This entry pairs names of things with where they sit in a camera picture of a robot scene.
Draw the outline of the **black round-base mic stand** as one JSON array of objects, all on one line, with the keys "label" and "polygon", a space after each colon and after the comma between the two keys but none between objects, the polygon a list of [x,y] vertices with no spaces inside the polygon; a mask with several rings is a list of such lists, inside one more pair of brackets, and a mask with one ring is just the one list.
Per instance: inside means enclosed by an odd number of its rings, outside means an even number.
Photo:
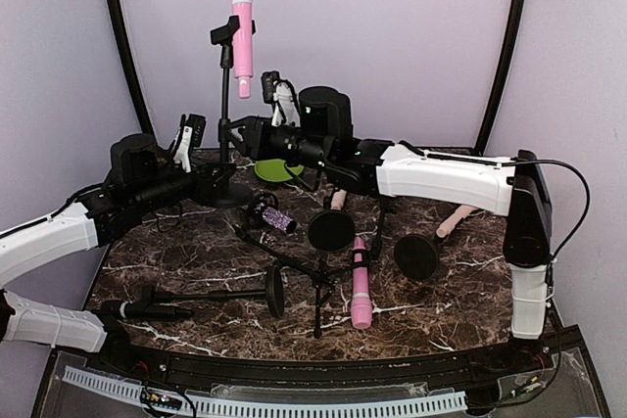
[{"label": "black round-base mic stand", "polygon": [[[229,141],[225,134],[229,119],[229,78],[234,65],[233,37],[240,28],[239,17],[232,15],[223,26],[210,31],[213,45],[221,47],[221,93],[220,118],[218,120],[217,139],[219,144],[219,162],[230,163]],[[248,205],[253,199],[253,190],[241,183],[231,183],[227,177],[223,185],[210,198],[210,206],[218,209],[230,209]]]}]

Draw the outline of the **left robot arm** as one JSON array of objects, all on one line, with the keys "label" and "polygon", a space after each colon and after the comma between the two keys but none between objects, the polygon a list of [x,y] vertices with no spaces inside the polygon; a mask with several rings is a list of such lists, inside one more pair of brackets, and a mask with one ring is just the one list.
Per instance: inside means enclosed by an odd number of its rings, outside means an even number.
[{"label": "left robot arm", "polygon": [[72,194],[60,209],[1,234],[1,338],[98,352],[118,375],[138,366],[137,351],[87,310],[21,297],[6,286],[66,255],[102,248],[122,238],[158,209],[190,199],[205,206],[234,174],[233,163],[193,163],[192,139],[183,135],[169,152],[150,134],[132,134],[110,151],[104,182]]}]

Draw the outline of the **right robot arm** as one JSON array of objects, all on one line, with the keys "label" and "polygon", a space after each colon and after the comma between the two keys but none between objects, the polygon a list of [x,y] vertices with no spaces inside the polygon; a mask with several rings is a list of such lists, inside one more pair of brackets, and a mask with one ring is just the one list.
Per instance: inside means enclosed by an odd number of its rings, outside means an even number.
[{"label": "right robot arm", "polygon": [[417,148],[406,141],[359,139],[347,95],[326,86],[299,94],[299,125],[246,116],[221,126],[244,157],[281,159],[323,172],[350,193],[417,197],[466,205],[506,218],[504,256],[512,276],[511,333],[500,352],[510,373],[538,355],[544,330],[551,262],[552,203],[541,169],[529,151],[514,158],[473,157]]}]

